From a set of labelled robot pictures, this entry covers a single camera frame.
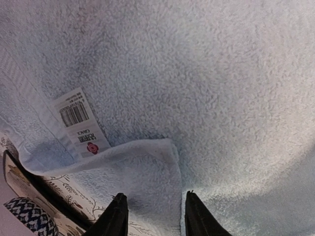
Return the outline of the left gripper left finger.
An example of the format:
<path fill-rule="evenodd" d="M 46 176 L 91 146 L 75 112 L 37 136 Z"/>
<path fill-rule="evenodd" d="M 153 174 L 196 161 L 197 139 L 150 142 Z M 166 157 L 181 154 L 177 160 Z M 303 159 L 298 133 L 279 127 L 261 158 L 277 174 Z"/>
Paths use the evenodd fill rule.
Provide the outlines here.
<path fill-rule="evenodd" d="M 127 196 L 118 193 L 98 220 L 82 236 L 127 236 Z"/>

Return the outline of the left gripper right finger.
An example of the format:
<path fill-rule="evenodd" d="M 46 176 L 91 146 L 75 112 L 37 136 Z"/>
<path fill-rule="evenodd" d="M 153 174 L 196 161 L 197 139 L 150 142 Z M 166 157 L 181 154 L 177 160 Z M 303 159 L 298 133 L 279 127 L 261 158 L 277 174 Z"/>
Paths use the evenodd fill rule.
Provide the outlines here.
<path fill-rule="evenodd" d="M 231 236 L 193 191 L 186 194 L 185 228 L 187 236 Z"/>

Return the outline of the floral table cloth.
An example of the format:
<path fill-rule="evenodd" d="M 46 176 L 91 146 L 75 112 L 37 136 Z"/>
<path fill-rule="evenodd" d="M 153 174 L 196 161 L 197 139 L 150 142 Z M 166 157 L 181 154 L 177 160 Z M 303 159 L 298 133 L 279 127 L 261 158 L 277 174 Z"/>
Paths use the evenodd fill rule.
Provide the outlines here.
<path fill-rule="evenodd" d="M 15 146 L 6 135 L 0 135 L 0 153 L 9 151 L 13 157 L 19 160 L 19 154 Z M 83 188 L 81 188 L 69 175 L 57 177 L 40 177 L 48 186 L 57 193 L 71 209 L 81 213 L 83 217 L 94 224 L 105 211 L 107 204 L 99 204 Z"/>

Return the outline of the light blue cloth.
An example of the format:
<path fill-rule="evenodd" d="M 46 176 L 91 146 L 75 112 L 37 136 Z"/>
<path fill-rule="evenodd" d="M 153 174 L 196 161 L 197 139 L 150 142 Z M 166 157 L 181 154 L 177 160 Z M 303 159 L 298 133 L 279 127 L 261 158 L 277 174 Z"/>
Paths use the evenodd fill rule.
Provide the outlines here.
<path fill-rule="evenodd" d="M 50 105 L 76 88 L 111 146 L 82 159 Z M 158 235 L 192 190 L 235 236 L 312 236 L 315 3 L 3 0 L 0 130 Z"/>

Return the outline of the pink patterned cupcake liner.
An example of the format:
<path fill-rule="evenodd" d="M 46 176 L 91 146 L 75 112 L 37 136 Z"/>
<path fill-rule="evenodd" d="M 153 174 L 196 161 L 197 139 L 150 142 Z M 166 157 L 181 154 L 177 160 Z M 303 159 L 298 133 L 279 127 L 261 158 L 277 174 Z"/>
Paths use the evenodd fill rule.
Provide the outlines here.
<path fill-rule="evenodd" d="M 13 198 L 3 205 L 36 236 L 59 235 L 59 229 L 52 217 L 29 198 Z"/>

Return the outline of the floral square plate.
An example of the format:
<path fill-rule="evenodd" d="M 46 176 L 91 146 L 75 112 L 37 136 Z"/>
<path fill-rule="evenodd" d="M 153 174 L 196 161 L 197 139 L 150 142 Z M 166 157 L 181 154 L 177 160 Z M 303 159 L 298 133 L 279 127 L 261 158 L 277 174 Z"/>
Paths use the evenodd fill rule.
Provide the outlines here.
<path fill-rule="evenodd" d="M 93 225 L 81 213 L 71 209 L 39 176 L 26 171 L 7 150 L 3 153 L 3 172 L 5 182 L 13 192 L 43 208 L 63 236 L 81 236 Z"/>

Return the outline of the white barcode towel label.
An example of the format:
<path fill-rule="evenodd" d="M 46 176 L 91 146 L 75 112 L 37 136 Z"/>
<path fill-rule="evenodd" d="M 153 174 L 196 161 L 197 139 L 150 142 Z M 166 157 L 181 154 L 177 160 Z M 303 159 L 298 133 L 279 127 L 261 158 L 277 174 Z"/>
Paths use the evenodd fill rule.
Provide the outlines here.
<path fill-rule="evenodd" d="M 50 105 L 74 158 L 89 158 L 111 147 L 81 88 L 60 96 Z"/>

